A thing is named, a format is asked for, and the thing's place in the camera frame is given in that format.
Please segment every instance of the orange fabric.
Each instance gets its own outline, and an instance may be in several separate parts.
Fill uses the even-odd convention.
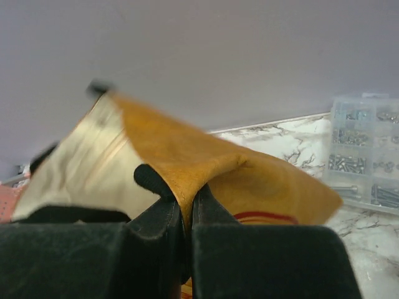
[[[342,204],[337,193],[288,162],[218,139],[122,94],[110,97],[138,155],[171,188],[186,228],[193,198],[206,183],[233,215],[263,212],[273,224],[323,224]]]

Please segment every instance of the fabric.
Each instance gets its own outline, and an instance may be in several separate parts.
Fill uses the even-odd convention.
[[[143,163],[168,184],[187,229],[192,200],[206,183],[230,213],[249,224],[322,224],[342,204],[337,193],[281,159],[108,93],[40,165],[12,219],[49,203],[112,209],[135,218],[159,198],[132,179]]]

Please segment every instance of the red trim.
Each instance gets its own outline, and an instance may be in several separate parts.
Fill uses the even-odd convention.
[[[292,224],[299,224],[298,220],[295,217],[279,215],[279,214],[274,214],[274,213],[268,213],[268,212],[249,211],[249,212],[238,213],[234,216],[237,220],[240,220],[242,218],[248,218],[248,217],[265,217],[265,218],[270,218],[270,219],[288,221],[288,222],[291,222]]]

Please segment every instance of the marble surface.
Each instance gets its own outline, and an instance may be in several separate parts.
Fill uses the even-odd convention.
[[[215,134],[321,178],[329,133],[329,115],[317,115]],[[399,298],[399,216],[343,206],[326,225],[344,241],[364,299]]]

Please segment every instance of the cream fabric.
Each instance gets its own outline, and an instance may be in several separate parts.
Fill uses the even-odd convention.
[[[134,181],[142,163],[125,135],[119,109],[104,96],[42,163],[12,220],[47,204],[111,209],[134,219],[159,199]]]

